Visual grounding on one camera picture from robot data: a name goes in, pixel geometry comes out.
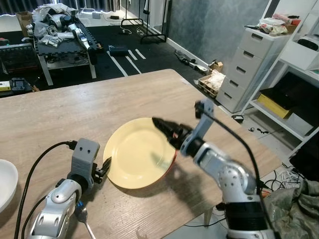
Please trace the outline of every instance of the white bowl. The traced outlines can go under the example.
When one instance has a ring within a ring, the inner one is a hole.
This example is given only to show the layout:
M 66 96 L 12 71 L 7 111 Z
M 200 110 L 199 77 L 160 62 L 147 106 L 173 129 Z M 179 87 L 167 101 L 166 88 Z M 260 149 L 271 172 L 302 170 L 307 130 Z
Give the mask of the white bowl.
M 11 202 L 17 183 L 16 167 L 11 162 L 0 159 L 0 213 Z

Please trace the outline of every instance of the black floor mat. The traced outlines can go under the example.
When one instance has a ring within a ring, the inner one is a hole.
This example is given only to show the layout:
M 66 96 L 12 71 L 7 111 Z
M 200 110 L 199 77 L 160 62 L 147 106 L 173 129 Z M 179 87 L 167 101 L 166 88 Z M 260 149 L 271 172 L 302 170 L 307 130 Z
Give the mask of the black floor mat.
M 127 48 L 130 49 L 137 57 L 137 60 L 130 58 L 142 73 L 163 69 L 174 69 L 191 84 L 194 84 L 194 79 L 202 77 L 201 74 L 194 71 L 189 66 L 182 64 L 174 55 L 175 49 L 167 43 L 140 44 L 141 36 L 136 32 L 137 27 L 125 26 L 125 28 L 129 29 L 132 34 L 120 34 L 120 26 L 99 26 L 89 27 L 88 29 L 97 41 L 103 44 L 105 51 L 108 50 L 108 45 L 126 45 Z M 0 33 L 0 37 L 10 40 L 11 44 L 19 44 L 22 39 L 22 33 L 21 31 L 3 32 Z M 146 57 L 146 59 L 142 59 L 136 53 L 135 49 L 138 49 Z M 137 70 L 134 69 L 131 63 L 124 56 L 115 57 L 115 59 L 128 75 L 138 74 Z M 50 70 L 54 83 L 51 87 L 47 85 L 43 74 L 41 75 L 41 72 L 22 73 L 19 75 L 15 74 L 9 76 L 2 73 L 0 75 L 0 79 L 7 80 L 12 77 L 25 77 L 28 81 L 30 81 L 30 83 L 33 84 L 35 82 L 36 86 L 40 90 L 47 90 L 124 76 L 106 52 L 98 54 L 98 64 L 95 65 L 95 69 L 97 75 L 96 79 L 91 78 L 88 66 Z

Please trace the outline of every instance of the plate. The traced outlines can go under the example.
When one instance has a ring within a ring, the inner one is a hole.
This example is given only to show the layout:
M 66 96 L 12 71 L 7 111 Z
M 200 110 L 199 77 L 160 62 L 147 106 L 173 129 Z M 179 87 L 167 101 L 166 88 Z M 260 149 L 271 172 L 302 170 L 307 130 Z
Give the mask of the plate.
M 112 157 L 109 179 L 122 188 L 137 189 L 159 180 L 175 158 L 175 148 L 151 118 L 119 127 L 106 144 L 103 159 Z
M 18 171 L 9 161 L 0 159 L 0 213 L 11 202 L 16 185 L 18 183 Z

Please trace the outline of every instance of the yellow plate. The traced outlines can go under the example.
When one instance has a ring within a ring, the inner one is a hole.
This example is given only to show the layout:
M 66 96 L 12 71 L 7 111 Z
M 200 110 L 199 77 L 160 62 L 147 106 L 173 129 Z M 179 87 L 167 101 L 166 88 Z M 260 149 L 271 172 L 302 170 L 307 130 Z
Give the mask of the yellow plate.
M 151 118 L 119 127 L 106 144 L 103 159 L 112 157 L 109 179 L 122 188 L 137 189 L 159 180 L 170 168 L 175 149 Z

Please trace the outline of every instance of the gray wall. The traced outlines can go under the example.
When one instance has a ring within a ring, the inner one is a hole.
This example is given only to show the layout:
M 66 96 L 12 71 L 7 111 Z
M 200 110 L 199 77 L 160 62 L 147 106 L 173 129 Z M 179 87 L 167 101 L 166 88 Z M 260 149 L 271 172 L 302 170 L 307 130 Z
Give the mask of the gray wall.
M 268 0 L 172 0 L 168 37 L 207 63 L 217 58 L 224 72 L 238 47 L 244 25 L 259 22 Z M 145 0 L 141 0 L 141 16 Z M 129 11 L 138 15 L 138 0 Z

